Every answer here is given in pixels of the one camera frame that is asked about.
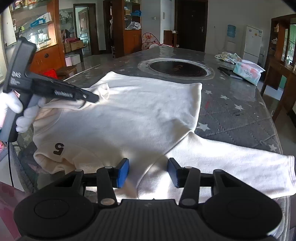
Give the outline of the white gloved left hand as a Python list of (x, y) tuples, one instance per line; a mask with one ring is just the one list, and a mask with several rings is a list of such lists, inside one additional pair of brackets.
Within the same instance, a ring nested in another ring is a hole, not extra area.
[[(41, 97), (36, 105), (26, 108), (23, 115), (16, 120), (16, 131), (18, 133), (25, 133), (35, 121), (40, 108), (42, 108), (45, 104), (46, 99)], [(1, 92), (1, 128), (3, 127), (8, 108), (10, 108), (14, 113), (21, 113), (23, 111), (23, 104), (13, 91), (10, 93)]]

